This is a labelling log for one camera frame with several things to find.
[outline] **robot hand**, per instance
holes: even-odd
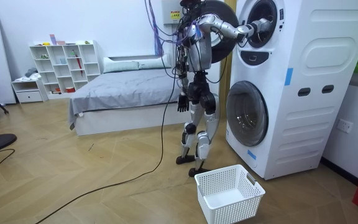
[[[178,111],[179,112],[186,112],[189,110],[189,99],[186,95],[179,95],[178,99]]]

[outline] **basket handle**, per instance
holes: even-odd
[[[252,184],[255,185],[255,183],[257,182],[256,179],[252,175],[250,175],[249,173],[247,173],[247,177],[252,182]]]

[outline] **white laundry basket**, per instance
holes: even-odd
[[[197,174],[195,179],[198,202],[209,224],[235,223],[254,217],[265,194],[242,165]]]

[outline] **front-load washer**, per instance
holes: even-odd
[[[226,139],[264,179],[317,168],[358,60],[358,1],[238,0]]]

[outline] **blue tape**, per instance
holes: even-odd
[[[256,156],[249,150],[248,150],[248,155],[250,155],[250,157],[256,160]]]
[[[292,72],[293,72],[293,68],[288,68],[287,69],[287,75],[285,77],[284,85],[290,85],[291,84]]]

